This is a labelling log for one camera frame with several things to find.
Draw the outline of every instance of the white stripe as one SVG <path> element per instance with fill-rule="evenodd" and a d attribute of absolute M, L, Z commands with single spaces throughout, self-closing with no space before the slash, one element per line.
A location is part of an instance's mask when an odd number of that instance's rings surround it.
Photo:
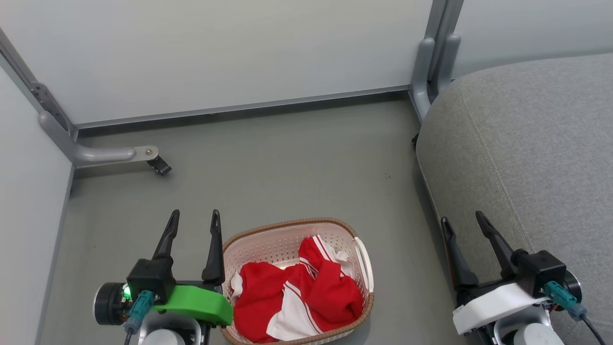
<path fill-rule="evenodd" d="M 317 240 L 317 238 L 319 238 L 319 235 L 312 237 L 313 242 L 315 242 L 315 246 L 317 246 L 317 249 L 319 249 L 319 254 L 321 254 L 324 260 L 328 261 L 328 258 L 326 257 L 327 252 L 325 249 L 321 247 L 321 244 L 319 244 L 319 241 Z"/>
<path fill-rule="evenodd" d="M 319 333 L 323 333 L 323 331 L 317 325 L 317 322 L 315 322 L 315 320 L 313 319 L 313 315 L 311 315 L 311 309 L 307 306 L 307 303 L 302 300 L 302 295 L 301 295 L 300 289 L 298 289 L 297 287 L 293 286 L 292 283 L 290 283 L 289 281 L 285 282 L 285 284 L 288 287 L 291 287 L 291 289 L 290 289 L 291 292 L 294 292 L 295 294 L 298 295 L 298 297 L 300 297 L 300 300 L 303 303 L 302 306 L 305 308 L 306 314 L 307 314 L 309 320 L 311 320 L 311 322 L 313 323 L 312 326 L 315 327 L 315 330 L 317 332 L 319 332 Z"/>
<path fill-rule="evenodd" d="M 302 262 L 303 264 L 309 266 L 313 271 L 315 271 L 315 273 L 319 273 L 317 268 L 315 268 L 315 266 L 313 266 L 313 264 L 311 264 L 307 259 L 305 259 L 305 258 L 299 258 L 299 259 L 300 259 L 300 262 Z"/>
<path fill-rule="evenodd" d="M 324 241 L 323 238 L 321 238 L 321 236 L 317 235 L 317 237 L 319 238 L 319 240 L 321 241 L 321 245 L 323 246 L 324 250 L 326 251 L 326 254 L 328 255 L 327 257 L 330 258 L 330 261 L 332 262 L 337 262 L 337 256 L 336 253 L 334 254 L 330 254 L 330 251 L 328 250 L 328 244 Z"/>
<path fill-rule="evenodd" d="M 311 268 L 304 262 L 301 262 L 300 264 L 306 268 L 306 272 L 308 273 L 308 275 L 311 276 L 311 278 L 315 279 L 315 275 L 313 274 Z"/>

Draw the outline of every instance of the cable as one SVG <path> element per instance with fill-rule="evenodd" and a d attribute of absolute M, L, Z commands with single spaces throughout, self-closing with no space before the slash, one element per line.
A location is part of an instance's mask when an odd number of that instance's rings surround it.
<path fill-rule="evenodd" d="M 607 345 L 604 340 L 603 337 L 600 336 L 600 333 L 598 333 L 598 331 L 594 328 L 594 325 L 592 325 L 592 323 L 590 322 L 590 320 L 587 318 L 587 316 L 585 316 L 585 314 L 582 314 L 581 316 L 579 316 L 581 318 L 581 320 L 583 320 L 583 322 L 585 322 L 587 328 L 590 329 L 590 331 L 592 331 L 592 333 L 594 333 L 594 336 L 596 337 L 596 339 L 598 340 L 598 342 L 600 343 L 600 345 Z"/>
<path fill-rule="evenodd" d="M 132 308 L 130 309 L 130 317 L 123 324 L 123 329 L 126 330 L 128 336 L 124 345 L 130 343 L 130 337 L 136 334 L 140 330 L 140 326 L 143 325 L 145 315 L 151 310 L 153 303 L 155 302 L 155 294 L 149 290 L 141 291 L 139 297 L 136 299 Z"/>
<path fill-rule="evenodd" d="M 126 341 L 123 342 L 123 345 L 129 345 L 131 338 L 132 338 L 132 333 L 128 333 L 128 335 L 126 335 Z"/>

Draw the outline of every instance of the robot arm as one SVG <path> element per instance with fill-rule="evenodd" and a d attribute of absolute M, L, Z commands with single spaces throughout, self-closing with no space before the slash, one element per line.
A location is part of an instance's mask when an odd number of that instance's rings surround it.
<path fill-rule="evenodd" d="M 457 292 L 453 320 L 458 334 L 476 331 L 486 344 L 496 345 L 537 345 L 544 339 L 549 344 L 563 344 L 551 327 L 550 310 L 566 309 L 575 321 L 588 323 L 587 310 L 581 305 L 581 286 L 564 263 L 546 250 L 535 254 L 513 251 L 483 212 L 477 211 L 476 217 L 500 264 L 498 281 L 479 283 L 456 244 L 451 224 L 447 218 L 441 219 Z"/>
<path fill-rule="evenodd" d="M 226 277 L 219 211 L 213 211 L 211 244 L 200 281 L 176 281 L 172 275 L 170 251 L 179 215 L 179 210 L 172 212 L 152 258 L 138 260 L 127 283 L 106 283 L 96 293 L 96 322 L 123 324 L 126 344 L 140 331 L 141 345 L 204 345 L 211 328 L 232 324 L 232 306 L 221 294 Z"/>

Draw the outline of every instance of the green led light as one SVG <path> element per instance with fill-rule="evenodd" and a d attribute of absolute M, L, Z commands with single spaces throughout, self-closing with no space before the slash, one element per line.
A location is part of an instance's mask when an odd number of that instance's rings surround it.
<path fill-rule="evenodd" d="M 126 300 L 131 300 L 132 299 L 132 295 L 130 294 L 130 286 L 128 286 L 127 284 L 123 285 L 123 296 Z"/>

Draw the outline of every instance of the white wall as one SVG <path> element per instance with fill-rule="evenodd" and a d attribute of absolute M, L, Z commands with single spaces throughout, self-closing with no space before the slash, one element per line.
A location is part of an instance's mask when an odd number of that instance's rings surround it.
<path fill-rule="evenodd" d="M 465 0 L 454 76 L 503 64 L 613 52 L 611 0 Z"/>
<path fill-rule="evenodd" d="M 76 124 L 407 85 L 432 0 L 5 0 Z"/>
<path fill-rule="evenodd" d="M 0 61 L 0 344 L 34 344 L 71 163 Z"/>

